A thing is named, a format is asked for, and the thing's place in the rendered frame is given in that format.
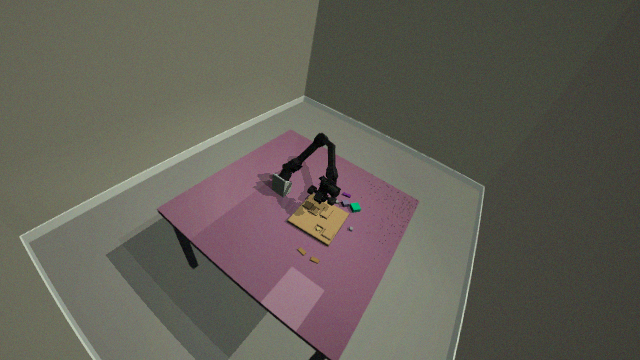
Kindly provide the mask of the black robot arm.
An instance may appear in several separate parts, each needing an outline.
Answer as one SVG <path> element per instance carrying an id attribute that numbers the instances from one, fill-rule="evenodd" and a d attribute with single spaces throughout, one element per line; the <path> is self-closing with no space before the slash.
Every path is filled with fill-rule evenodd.
<path id="1" fill-rule="evenodd" d="M 291 174 L 295 171 L 299 171 L 302 168 L 302 163 L 319 147 L 326 145 L 328 147 L 328 167 L 326 169 L 326 178 L 325 176 L 319 177 L 321 180 L 320 189 L 329 193 L 333 198 L 336 198 L 340 193 L 340 188 L 336 186 L 338 172 L 336 169 L 336 161 L 335 161 L 335 144 L 329 141 L 328 137 L 324 133 L 318 133 L 314 138 L 313 143 L 306 148 L 297 158 L 290 160 L 288 163 L 282 165 L 282 171 L 278 175 L 282 179 L 289 181 Z M 320 190 L 319 189 L 319 190 Z M 317 191 L 314 195 L 314 201 L 318 203 L 322 203 L 325 201 L 326 194 L 325 192 Z"/>

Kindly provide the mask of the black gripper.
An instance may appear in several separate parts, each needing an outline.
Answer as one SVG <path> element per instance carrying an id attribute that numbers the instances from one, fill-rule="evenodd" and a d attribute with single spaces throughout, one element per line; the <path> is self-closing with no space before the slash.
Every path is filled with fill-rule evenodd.
<path id="1" fill-rule="evenodd" d="M 326 190 L 326 191 L 321 190 L 321 189 L 320 189 L 320 187 L 319 187 L 319 189 L 320 189 L 320 190 L 319 190 L 319 189 L 318 189 L 318 190 L 316 190 L 316 189 L 317 189 L 317 187 L 315 187 L 315 186 L 313 186 L 313 185 L 312 185 L 312 186 L 308 189 L 307 193 L 309 193 L 309 194 L 311 194 L 311 195 L 312 195 L 312 194 L 313 194 L 313 192 L 314 192 L 314 193 L 317 193 L 317 191 L 320 191 L 320 192 L 322 192 L 322 193 L 323 193 L 323 192 L 325 192 L 325 194 L 326 194 L 326 197 L 325 197 L 326 199 L 325 199 L 325 201 L 327 200 L 327 203 L 328 203 L 329 205 L 331 205 L 331 206 L 333 206 L 333 205 L 334 205 L 334 203 L 336 202 L 337 198 L 333 198 L 332 196 L 331 196 L 331 197 L 328 197 L 329 195 L 327 195 L 327 194 L 328 194 L 328 193 L 327 193 L 327 190 Z M 325 201 L 324 201 L 324 202 L 325 202 Z"/>

